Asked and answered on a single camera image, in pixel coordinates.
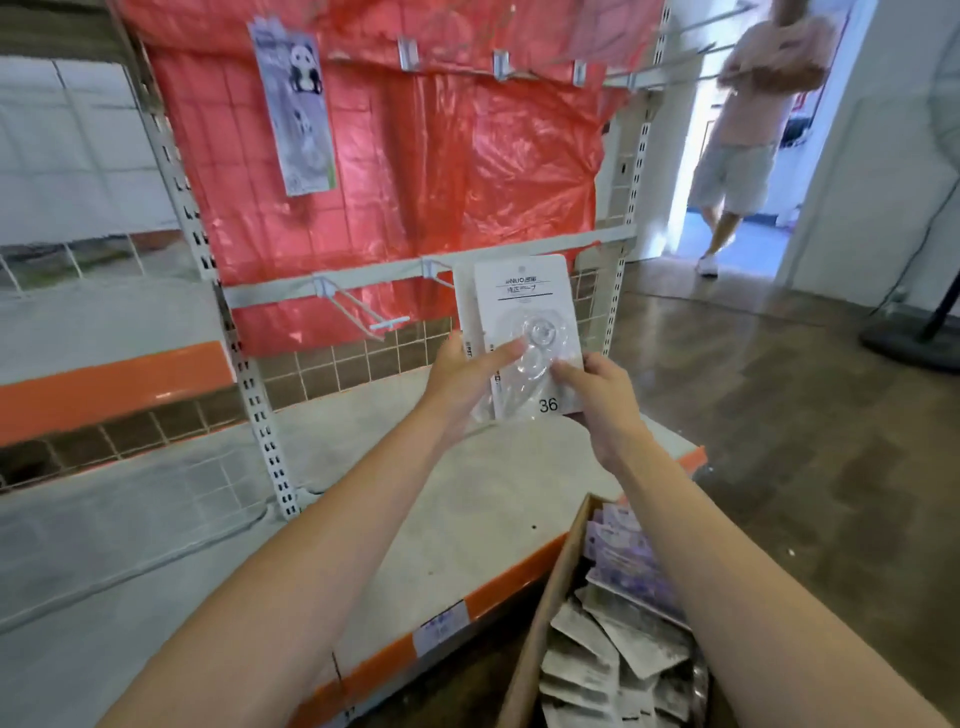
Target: blue floor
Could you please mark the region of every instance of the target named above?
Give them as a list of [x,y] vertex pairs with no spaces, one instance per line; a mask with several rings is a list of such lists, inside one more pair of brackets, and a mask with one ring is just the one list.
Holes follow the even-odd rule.
[[[790,231],[744,223],[736,233],[736,240],[717,256],[720,273],[722,275],[724,268],[730,268],[771,279],[777,274],[789,240]],[[709,245],[707,223],[699,214],[688,212],[676,257],[699,258]]]

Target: sneaker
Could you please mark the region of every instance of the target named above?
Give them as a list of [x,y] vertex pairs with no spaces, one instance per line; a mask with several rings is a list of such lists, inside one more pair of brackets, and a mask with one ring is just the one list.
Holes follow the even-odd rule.
[[720,273],[717,268],[717,259],[713,255],[704,255],[700,258],[694,270],[705,279],[715,279]]

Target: wooden floor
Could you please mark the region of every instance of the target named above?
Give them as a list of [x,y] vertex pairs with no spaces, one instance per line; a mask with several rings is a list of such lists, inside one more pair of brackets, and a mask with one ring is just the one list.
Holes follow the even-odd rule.
[[[628,266],[612,358],[707,446],[717,504],[960,722],[960,378],[862,350],[867,313],[652,261]],[[357,724],[492,725],[530,614]]]

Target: open doorway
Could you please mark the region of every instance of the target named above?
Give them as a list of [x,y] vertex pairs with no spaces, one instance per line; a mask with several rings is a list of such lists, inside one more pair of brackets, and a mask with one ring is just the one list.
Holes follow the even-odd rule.
[[[771,2],[763,0],[744,16],[741,35],[768,16]],[[767,279],[777,275],[875,8],[876,0],[811,0],[810,11],[827,17],[838,35],[827,83],[797,97],[770,176],[766,203],[743,222],[733,242],[718,254],[721,268]],[[730,93],[717,88],[713,80],[707,83],[712,86],[707,123],[687,142],[696,145],[701,155]],[[674,255],[696,260],[707,251],[711,237],[699,211],[689,208]]]

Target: white shorts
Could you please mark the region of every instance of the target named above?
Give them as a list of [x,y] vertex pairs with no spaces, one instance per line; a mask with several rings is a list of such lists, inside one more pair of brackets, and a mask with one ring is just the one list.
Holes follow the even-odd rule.
[[723,205],[725,212],[734,215],[756,215],[767,202],[777,149],[776,144],[762,147],[708,145],[693,175],[690,205]]

